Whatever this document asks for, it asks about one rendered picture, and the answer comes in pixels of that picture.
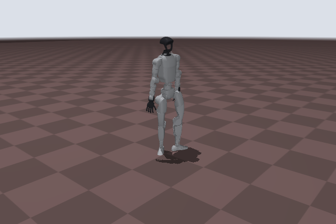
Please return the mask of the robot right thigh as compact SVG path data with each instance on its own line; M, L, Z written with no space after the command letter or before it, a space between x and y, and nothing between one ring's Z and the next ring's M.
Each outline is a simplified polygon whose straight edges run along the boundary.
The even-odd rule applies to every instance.
M157 103L159 106L156 109L158 114L158 125L162 126L163 128L166 128L166 121L165 119L165 113L167 110L167 100L165 98L165 94L160 94L155 98L155 103Z

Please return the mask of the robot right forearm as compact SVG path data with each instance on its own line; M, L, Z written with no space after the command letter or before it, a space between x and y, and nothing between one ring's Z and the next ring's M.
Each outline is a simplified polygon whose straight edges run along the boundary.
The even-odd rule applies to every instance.
M153 100L156 90L155 78L153 77L150 82L150 92L149 92L149 100Z

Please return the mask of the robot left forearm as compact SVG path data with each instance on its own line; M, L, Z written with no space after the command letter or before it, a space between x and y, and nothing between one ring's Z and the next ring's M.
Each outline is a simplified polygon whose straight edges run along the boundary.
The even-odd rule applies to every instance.
M175 90L178 90L178 88L180 87L180 79L181 79L181 75L179 77L175 77Z

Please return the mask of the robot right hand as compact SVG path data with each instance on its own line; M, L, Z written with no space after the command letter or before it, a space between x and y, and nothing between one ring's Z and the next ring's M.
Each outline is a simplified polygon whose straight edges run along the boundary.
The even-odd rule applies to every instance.
M146 111L149 112L149 110L150 110L150 113L151 113L151 109L152 109L152 113L154 113L154 112L153 112L153 107L154 107L155 110L156 110L156 107L155 107L153 101L154 101L154 97L153 97L153 100L149 100L149 102L147 103ZM148 107L149 107L149 108L148 108Z

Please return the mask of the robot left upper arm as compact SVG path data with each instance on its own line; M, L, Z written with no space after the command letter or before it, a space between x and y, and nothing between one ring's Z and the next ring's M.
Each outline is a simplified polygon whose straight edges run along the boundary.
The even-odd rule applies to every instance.
M175 54L176 55L176 77L179 77L181 74L182 74L182 72L179 70L179 67L180 67L180 55L177 55L177 54Z

